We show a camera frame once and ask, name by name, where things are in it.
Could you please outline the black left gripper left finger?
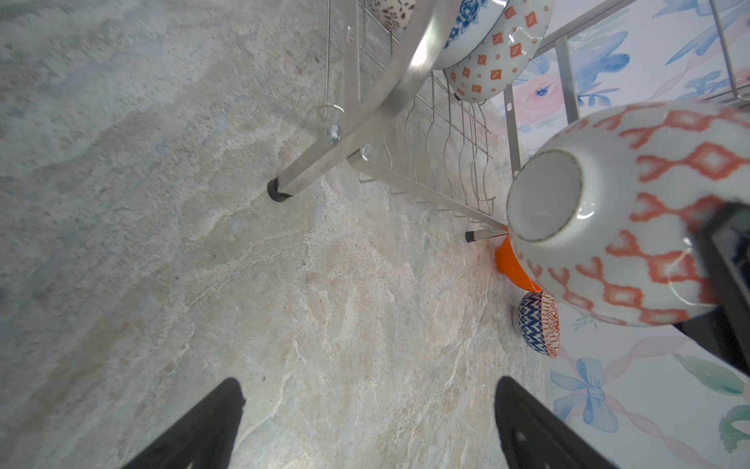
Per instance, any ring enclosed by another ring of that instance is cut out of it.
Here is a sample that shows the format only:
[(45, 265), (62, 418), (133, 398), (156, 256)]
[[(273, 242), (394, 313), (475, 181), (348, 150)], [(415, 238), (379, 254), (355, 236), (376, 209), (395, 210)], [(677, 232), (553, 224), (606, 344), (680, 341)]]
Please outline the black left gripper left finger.
[(240, 383), (225, 379), (124, 468), (229, 467), (244, 405)]

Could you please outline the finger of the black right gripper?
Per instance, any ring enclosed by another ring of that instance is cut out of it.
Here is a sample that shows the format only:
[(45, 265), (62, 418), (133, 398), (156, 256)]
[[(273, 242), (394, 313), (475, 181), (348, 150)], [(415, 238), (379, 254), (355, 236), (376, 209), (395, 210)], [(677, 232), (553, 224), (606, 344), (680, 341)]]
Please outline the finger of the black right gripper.
[(695, 242), (718, 305), (676, 328), (715, 357), (748, 374), (749, 206), (728, 203), (696, 232)]

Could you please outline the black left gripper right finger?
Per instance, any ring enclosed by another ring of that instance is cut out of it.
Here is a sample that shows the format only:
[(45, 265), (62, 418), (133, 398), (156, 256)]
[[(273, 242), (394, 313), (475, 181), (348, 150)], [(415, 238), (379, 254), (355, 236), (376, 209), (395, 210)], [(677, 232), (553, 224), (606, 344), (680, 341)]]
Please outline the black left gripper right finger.
[(512, 377), (504, 376), (497, 383), (494, 415), (502, 451), (511, 468), (614, 466)]

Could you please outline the blue geometric pattern bowl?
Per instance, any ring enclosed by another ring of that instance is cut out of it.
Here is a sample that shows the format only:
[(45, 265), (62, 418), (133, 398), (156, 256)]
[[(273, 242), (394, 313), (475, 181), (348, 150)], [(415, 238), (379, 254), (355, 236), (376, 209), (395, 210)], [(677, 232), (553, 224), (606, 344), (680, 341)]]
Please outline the blue geometric pattern bowl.
[(513, 309), (515, 331), (536, 353), (557, 359), (561, 347), (561, 329), (556, 300), (547, 292), (529, 292)]

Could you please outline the red geometric pattern bowl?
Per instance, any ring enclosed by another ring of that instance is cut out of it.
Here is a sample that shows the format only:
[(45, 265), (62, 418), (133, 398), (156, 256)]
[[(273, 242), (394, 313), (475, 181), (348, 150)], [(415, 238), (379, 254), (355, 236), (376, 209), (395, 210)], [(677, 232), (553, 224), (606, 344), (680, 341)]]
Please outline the red geometric pattern bowl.
[(695, 237), (749, 199), (749, 115), (636, 103), (562, 129), (509, 191), (509, 240), (556, 300), (617, 326), (679, 324), (720, 302)]

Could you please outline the orange plastic bowl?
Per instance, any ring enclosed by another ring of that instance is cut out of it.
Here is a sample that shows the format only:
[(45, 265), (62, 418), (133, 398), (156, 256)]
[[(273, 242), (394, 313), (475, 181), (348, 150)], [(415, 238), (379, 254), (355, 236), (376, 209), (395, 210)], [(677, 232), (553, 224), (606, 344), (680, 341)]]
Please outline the orange plastic bowl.
[(509, 236), (506, 236), (500, 246), (496, 248), (494, 259), (497, 271), (506, 279), (509, 279), (513, 285), (527, 292), (540, 293), (542, 291), (541, 287), (521, 267)]

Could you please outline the green pattern bowl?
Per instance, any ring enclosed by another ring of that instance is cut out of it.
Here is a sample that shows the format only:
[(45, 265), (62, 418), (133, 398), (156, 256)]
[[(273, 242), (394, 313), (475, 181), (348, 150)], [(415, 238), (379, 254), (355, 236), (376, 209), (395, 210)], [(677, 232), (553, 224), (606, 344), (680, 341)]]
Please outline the green pattern bowl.
[(509, 1), (480, 45), (445, 73), (454, 96), (482, 103), (512, 85), (541, 46), (553, 11), (553, 0)]

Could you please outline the steel wire dish rack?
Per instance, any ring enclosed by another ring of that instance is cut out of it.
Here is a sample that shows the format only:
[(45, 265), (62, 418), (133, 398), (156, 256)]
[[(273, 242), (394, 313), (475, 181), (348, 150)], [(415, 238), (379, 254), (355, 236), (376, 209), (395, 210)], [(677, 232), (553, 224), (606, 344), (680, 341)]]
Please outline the steel wire dish rack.
[(344, 15), (341, 102), (326, 90), (316, 142), (268, 185), (283, 202), (341, 162), (361, 183), (387, 184), (470, 223), (468, 242), (503, 236), (504, 199), (488, 169), (524, 154), (582, 115), (613, 105), (698, 99), (749, 108), (745, 1), (553, 1), (541, 46), (512, 85), (466, 103), (434, 64), (462, 1), (416, 1), (388, 30), (365, 1)]

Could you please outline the blue floral bowl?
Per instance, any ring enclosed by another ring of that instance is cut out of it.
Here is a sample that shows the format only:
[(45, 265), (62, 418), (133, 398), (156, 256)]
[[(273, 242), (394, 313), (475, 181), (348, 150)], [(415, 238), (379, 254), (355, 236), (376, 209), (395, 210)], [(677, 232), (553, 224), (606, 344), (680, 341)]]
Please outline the blue floral bowl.
[(473, 52), (508, 6), (507, 0), (463, 0), (435, 70), (455, 66)]

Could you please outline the maroon white pattern bowl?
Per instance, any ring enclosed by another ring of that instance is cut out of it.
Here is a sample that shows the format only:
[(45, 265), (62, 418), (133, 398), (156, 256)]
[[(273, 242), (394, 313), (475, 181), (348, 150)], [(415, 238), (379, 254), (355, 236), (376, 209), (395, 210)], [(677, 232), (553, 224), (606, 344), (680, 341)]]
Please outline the maroon white pattern bowl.
[(406, 29), (415, 10), (415, 0), (366, 0), (365, 5), (388, 30)]

